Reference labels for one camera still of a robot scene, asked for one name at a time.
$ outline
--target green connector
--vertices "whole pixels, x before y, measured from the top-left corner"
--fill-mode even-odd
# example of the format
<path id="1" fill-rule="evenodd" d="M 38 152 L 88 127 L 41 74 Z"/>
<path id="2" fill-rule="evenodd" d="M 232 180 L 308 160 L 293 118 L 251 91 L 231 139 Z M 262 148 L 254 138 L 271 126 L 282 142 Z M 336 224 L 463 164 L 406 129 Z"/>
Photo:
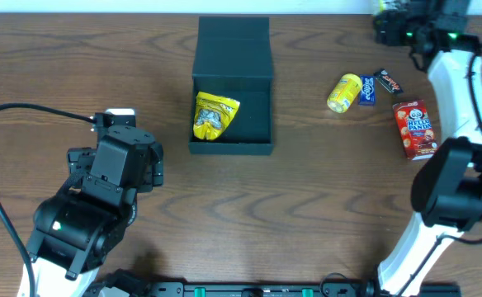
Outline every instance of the green connector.
<path id="1" fill-rule="evenodd" d="M 205 288 L 195 288 L 193 291 L 194 297 L 206 297 L 206 289 Z"/>
<path id="2" fill-rule="evenodd" d="M 314 297 L 313 289 L 302 289 L 301 297 Z"/>

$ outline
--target small black packet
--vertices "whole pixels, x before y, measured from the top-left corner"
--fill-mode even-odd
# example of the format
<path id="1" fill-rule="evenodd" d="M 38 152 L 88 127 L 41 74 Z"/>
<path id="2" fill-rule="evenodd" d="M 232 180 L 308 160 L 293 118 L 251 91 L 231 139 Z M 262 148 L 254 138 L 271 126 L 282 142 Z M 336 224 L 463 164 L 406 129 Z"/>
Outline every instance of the small black packet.
<path id="1" fill-rule="evenodd" d="M 375 72 L 373 74 L 376 80 L 388 90 L 388 92 L 392 92 L 394 94 L 400 94 L 403 92 L 403 88 L 388 74 L 388 72 L 382 68 L 381 70 Z"/>

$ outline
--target cable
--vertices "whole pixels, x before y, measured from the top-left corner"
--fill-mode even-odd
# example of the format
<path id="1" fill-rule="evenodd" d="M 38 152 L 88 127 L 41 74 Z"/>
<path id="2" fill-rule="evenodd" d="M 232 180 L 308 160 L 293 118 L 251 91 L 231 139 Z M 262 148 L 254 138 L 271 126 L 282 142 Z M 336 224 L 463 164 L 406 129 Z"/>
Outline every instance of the cable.
<path id="1" fill-rule="evenodd" d="M 358 288 L 355 287 L 355 285 L 345 276 L 343 275 L 342 273 L 339 273 L 339 272 L 331 272 L 329 273 L 328 275 L 326 275 L 322 281 L 320 281 L 320 285 L 319 285 L 319 290 L 320 290 L 320 293 L 324 296 L 324 297 L 329 297 L 328 294 L 325 293 L 324 291 L 324 284 L 325 284 L 325 281 L 330 278 L 331 276 L 340 276 L 342 277 L 347 283 L 349 283 L 349 285 L 355 290 L 355 292 L 358 293 Z"/>
<path id="2" fill-rule="evenodd" d="M 69 118 L 77 119 L 77 120 L 84 120 L 87 123 L 94 123 L 95 121 L 92 119 L 89 119 L 88 117 L 81 116 L 81 115 L 75 115 L 72 113 L 68 113 L 65 111 L 58 111 L 49 107 L 44 107 L 44 106 L 38 106 L 35 104 L 29 104 L 29 103 L 8 103 L 8 104 L 2 104 L 0 105 L 0 111 L 10 109 L 10 108 L 27 108 L 27 109 L 34 109 L 38 111 L 45 111 L 49 112 L 58 116 L 66 116 Z M 19 235 L 17 234 L 16 229 L 14 228 L 11 220 L 8 218 L 8 215 L 4 208 L 2 207 L 1 201 L 0 201 L 0 218 L 1 221 L 4 223 L 4 226 L 6 227 L 7 231 L 10 233 L 10 236 L 12 237 L 13 242 L 16 244 L 17 250 L 19 250 L 19 253 L 21 254 L 21 257 L 23 259 L 23 262 L 25 263 L 26 267 L 26 272 L 28 273 L 28 281 L 30 283 L 30 297 L 35 297 L 35 280 L 34 280 L 34 271 L 32 270 L 32 265 L 31 265 L 31 259 L 28 255 L 28 251 L 26 250 L 25 245 L 19 238 Z"/>
<path id="3" fill-rule="evenodd" d="M 478 128 L 480 129 L 481 134 L 482 134 L 482 119 L 481 119 L 480 109 L 478 107 L 478 102 L 476 101 L 476 98 L 475 98 L 474 82 L 472 81 L 472 77 L 474 77 L 474 74 L 475 74 L 474 70 L 473 70 L 474 69 L 474 62 L 475 62 L 475 59 L 479 55 L 481 55 L 481 53 L 482 53 L 482 43 L 481 43 L 481 46 L 480 46 L 480 50 L 475 52 L 472 55 L 472 57 L 470 58 L 469 70 L 468 70 L 468 73 L 466 74 L 466 78 L 468 79 L 468 83 L 469 83 L 470 100 L 471 100 L 472 106 L 474 108 L 475 118 L 476 118 L 476 121 L 478 122 Z M 408 281 L 406 281 L 403 288 L 397 294 L 397 297 L 401 297 L 402 294 L 406 291 L 406 289 L 408 289 L 408 287 L 411 285 L 411 283 L 415 279 L 415 277 L 417 277 L 417 275 L 419 274 L 419 272 L 421 272 L 421 270 L 426 265 L 428 260 L 430 260 L 430 257 L 436 251 L 437 247 L 439 247 L 439 245 L 441 245 L 442 240 L 446 239 L 446 238 L 452 239 L 452 240 L 454 240 L 458 243 L 464 243 L 464 244 L 469 244 L 469 245 L 482 244 L 482 238 L 479 238 L 479 239 L 463 239 L 463 238 L 457 238 L 457 237 L 447 235 L 447 234 L 443 234 L 443 235 L 437 237 L 436 242 L 433 244 L 432 248 L 430 249 L 430 251 L 428 252 L 426 257 L 421 261 L 421 264 L 419 264 L 419 266 L 417 267 L 415 272 L 412 275 L 410 275 Z"/>

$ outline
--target blue snack wrapper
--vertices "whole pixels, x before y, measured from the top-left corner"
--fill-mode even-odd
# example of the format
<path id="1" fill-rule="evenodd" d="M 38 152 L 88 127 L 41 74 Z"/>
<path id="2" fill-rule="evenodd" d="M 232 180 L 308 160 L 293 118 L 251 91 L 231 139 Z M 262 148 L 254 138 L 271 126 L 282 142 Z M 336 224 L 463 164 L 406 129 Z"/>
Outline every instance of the blue snack wrapper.
<path id="1" fill-rule="evenodd" d="M 374 106 L 375 99 L 375 77 L 371 75 L 361 75 L 362 90 L 360 91 L 360 100 L 358 105 Z"/>

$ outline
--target white backdrop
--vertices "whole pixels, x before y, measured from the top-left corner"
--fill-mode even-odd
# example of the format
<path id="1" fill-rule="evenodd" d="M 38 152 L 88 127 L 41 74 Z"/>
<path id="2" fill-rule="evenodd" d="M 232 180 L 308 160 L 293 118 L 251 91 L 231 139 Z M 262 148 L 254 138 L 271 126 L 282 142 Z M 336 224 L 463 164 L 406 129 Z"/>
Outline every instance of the white backdrop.
<path id="1" fill-rule="evenodd" d="M 0 0 L 0 12 L 369 14 L 373 0 Z M 482 15 L 482 0 L 470 14 Z"/>

